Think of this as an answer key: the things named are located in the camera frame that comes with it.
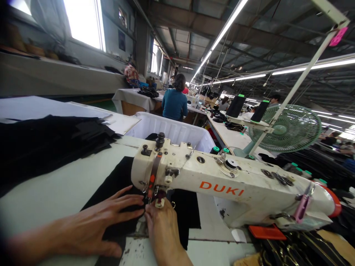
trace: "green fan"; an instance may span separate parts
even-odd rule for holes
[[[270,124],[279,108],[280,105],[266,109],[262,121]],[[302,150],[313,144],[322,131],[322,124],[319,117],[310,109],[299,105],[286,105],[273,128],[274,132],[267,134],[259,147],[268,151],[288,153]],[[235,149],[235,155],[247,156],[262,133],[260,129],[249,128],[252,142],[243,150]]]

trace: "blue shirt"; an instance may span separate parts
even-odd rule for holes
[[[163,117],[179,120],[181,111],[184,116],[187,116],[187,98],[175,89],[167,90],[163,97],[162,108]]]

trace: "ceiling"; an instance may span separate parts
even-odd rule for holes
[[[239,0],[141,0],[173,61],[196,69]],[[353,20],[354,0],[330,1]],[[309,62],[332,22],[311,0],[249,0],[228,36],[212,52],[205,75],[218,79]],[[355,52],[353,21],[336,47],[321,59]],[[253,97],[286,97],[300,73],[223,84],[223,90]],[[355,67],[312,71],[298,89],[303,105],[317,104],[330,112],[355,114]]]

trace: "sewing machine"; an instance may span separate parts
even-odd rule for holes
[[[150,201],[177,188],[214,196],[230,228],[275,223],[283,230],[309,231],[339,214],[336,196],[316,185],[302,223],[296,223],[292,215],[311,181],[276,165],[196,151],[190,143],[174,145],[163,133],[139,148],[131,176]]]

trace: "pink tag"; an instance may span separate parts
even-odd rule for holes
[[[342,28],[338,34],[331,40],[330,45],[329,46],[337,46],[338,43],[341,41],[341,39],[343,38],[345,32],[347,31],[348,27],[344,27]]]

